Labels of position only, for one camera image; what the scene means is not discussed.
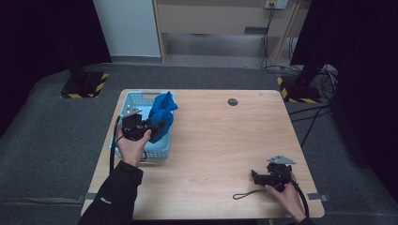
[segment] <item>hazard tape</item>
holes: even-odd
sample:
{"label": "hazard tape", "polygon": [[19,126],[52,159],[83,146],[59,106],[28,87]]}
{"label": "hazard tape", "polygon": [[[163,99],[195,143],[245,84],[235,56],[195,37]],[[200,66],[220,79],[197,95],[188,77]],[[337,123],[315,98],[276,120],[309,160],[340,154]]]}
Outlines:
{"label": "hazard tape", "polygon": [[95,93],[90,93],[90,94],[66,94],[66,95],[61,95],[62,98],[96,98],[99,94],[100,91],[102,90],[106,79],[108,78],[109,74],[104,73],[99,81],[99,84],[97,85]]}
{"label": "hazard tape", "polygon": [[287,93],[287,90],[284,86],[282,78],[278,78],[278,85],[281,88],[282,98],[285,102],[294,102],[294,103],[322,103],[322,100],[319,98],[291,98]]}

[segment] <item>white cabinet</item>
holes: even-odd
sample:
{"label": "white cabinet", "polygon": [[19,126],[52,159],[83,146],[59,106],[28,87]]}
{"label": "white cabinet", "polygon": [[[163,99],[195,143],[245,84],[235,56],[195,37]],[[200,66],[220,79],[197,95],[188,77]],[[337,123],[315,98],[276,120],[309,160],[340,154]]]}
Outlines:
{"label": "white cabinet", "polygon": [[94,0],[111,56],[161,57],[152,0]]}

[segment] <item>black jacket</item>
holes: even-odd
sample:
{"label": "black jacket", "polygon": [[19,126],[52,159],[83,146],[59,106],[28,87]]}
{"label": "black jacket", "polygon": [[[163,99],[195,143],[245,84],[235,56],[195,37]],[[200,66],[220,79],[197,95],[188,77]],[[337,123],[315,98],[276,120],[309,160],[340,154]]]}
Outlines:
{"label": "black jacket", "polygon": [[99,188],[79,225],[131,224],[137,188],[141,185],[143,174],[142,170],[120,161]]}
{"label": "black jacket", "polygon": [[314,225],[314,223],[309,218],[305,218],[298,225]]}

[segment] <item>blue cloth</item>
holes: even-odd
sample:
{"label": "blue cloth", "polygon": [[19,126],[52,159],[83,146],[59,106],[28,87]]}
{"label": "blue cloth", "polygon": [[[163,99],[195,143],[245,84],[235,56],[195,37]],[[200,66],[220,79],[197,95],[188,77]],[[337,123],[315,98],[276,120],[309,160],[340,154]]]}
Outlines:
{"label": "blue cloth", "polygon": [[178,106],[174,103],[172,94],[167,92],[155,98],[152,109],[149,112],[148,118],[151,125],[158,124],[160,120],[164,119],[165,124],[159,132],[152,136],[151,143],[159,141],[169,131],[170,126],[173,124],[174,117],[171,111],[176,110]]}

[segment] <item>hand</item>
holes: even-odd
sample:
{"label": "hand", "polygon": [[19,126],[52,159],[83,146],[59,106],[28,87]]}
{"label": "hand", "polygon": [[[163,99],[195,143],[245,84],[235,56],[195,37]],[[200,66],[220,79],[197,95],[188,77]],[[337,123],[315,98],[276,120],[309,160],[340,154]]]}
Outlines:
{"label": "hand", "polygon": [[[291,172],[292,179],[296,182],[295,175]],[[297,193],[293,184],[289,183],[284,188],[283,192],[279,192],[274,187],[265,186],[268,193],[272,194],[282,208],[297,222],[300,223],[305,219],[305,213],[301,206],[299,194]]]}
{"label": "hand", "polygon": [[[125,137],[120,138],[116,144],[124,162],[129,163],[131,166],[138,167],[138,164],[140,164],[141,158],[143,157],[145,144],[150,139],[150,133],[151,130],[147,130],[144,137],[137,142],[131,141]],[[122,136],[122,127],[119,126],[117,128],[117,137]]]}

